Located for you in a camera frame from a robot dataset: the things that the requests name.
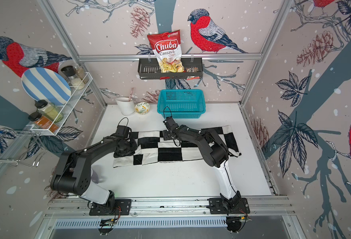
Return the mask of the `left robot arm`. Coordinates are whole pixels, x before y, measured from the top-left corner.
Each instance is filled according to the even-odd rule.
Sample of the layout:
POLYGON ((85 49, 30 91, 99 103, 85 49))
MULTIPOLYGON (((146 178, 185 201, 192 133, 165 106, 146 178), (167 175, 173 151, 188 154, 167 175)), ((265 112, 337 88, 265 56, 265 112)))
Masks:
POLYGON ((137 147, 133 138, 108 136, 88 148, 64 152, 59 158, 50 187, 60 194, 74 194, 87 201, 111 207, 108 202, 112 198, 111 192, 91 179, 92 164, 110 153, 123 157, 133 155, 137 147))

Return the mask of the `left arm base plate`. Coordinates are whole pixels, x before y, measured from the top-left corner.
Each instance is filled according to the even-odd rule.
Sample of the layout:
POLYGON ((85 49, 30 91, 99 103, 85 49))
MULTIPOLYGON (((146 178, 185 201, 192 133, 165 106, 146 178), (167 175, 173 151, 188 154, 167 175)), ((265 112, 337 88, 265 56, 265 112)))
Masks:
POLYGON ((106 204, 100 205, 92 203, 90 208, 90 216, 127 216, 130 213, 131 199, 113 199, 106 204))

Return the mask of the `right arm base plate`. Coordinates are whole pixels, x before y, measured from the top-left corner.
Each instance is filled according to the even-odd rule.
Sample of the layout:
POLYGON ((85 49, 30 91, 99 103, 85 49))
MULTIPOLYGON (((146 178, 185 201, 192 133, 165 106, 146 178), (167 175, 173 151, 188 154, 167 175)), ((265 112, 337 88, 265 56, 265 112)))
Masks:
POLYGON ((208 206, 210 214, 250 214, 249 204, 246 198, 226 200, 222 198, 210 198, 208 206))

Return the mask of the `black white checkered pillowcase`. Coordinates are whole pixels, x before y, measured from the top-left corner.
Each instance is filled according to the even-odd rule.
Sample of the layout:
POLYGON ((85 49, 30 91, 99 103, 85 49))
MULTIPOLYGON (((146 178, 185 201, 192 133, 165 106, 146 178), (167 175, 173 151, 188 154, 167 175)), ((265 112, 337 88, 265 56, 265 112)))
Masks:
POLYGON ((114 168, 203 159, 196 144, 183 141, 177 146, 172 140, 164 140, 159 130, 133 132, 132 136, 138 146, 135 153, 125 157, 114 154, 114 168))

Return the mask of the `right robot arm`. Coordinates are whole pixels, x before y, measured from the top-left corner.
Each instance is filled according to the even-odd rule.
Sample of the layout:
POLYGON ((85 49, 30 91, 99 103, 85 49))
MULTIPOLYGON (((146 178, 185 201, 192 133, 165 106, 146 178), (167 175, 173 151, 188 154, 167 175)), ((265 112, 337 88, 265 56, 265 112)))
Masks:
POLYGON ((172 117, 166 118, 163 123, 167 131, 165 138, 190 142, 198 147, 203 160, 215 169, 223 207, 228 212, 234 210, 242 197, 228 170, 229 149, 218 133, 213 129, 197 130, 178 125, 172 117))

